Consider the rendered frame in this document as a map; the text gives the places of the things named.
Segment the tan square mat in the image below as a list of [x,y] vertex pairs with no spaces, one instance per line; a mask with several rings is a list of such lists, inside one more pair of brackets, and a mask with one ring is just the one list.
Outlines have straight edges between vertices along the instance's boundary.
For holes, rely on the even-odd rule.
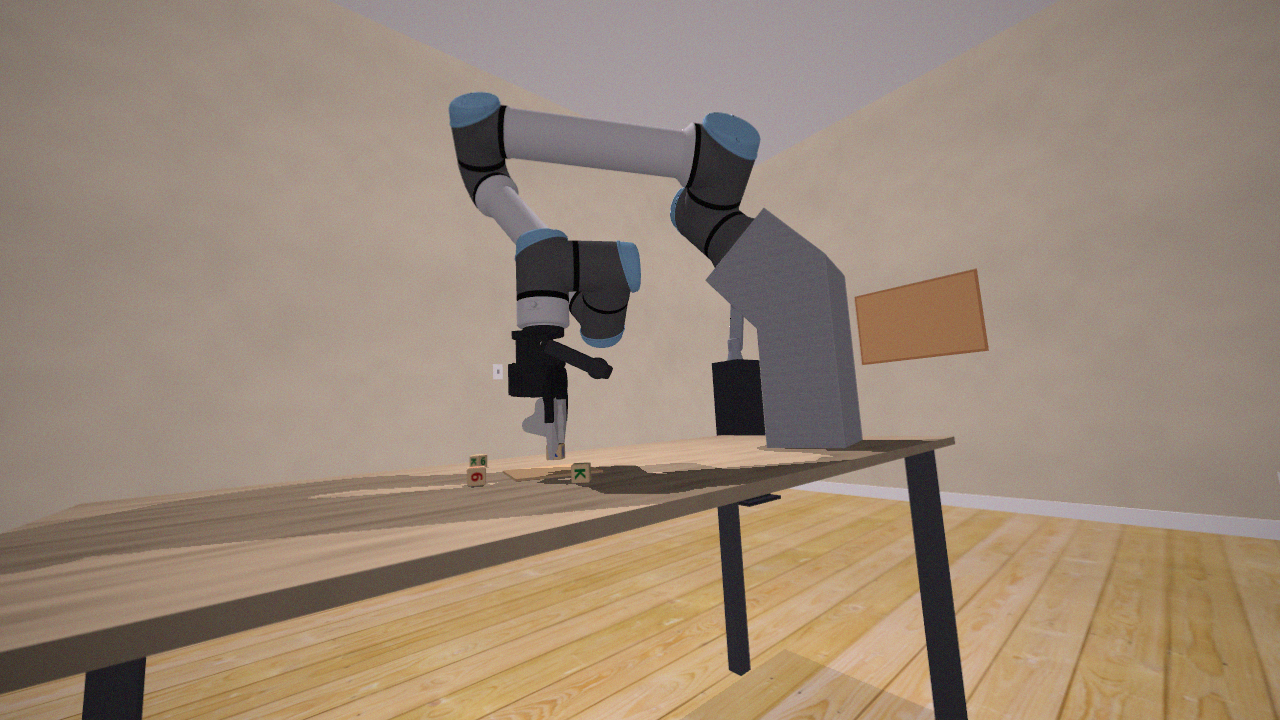
[[[503,470],[503,473],[516,482],[538,480],[538,479],[547,479],[556,477],[571,477],[571,465],[572,464],[543,466],[543,468],[512,469],[512,470]],[[591,468],[591,474],[602,471],[603,471],[602,469]]]

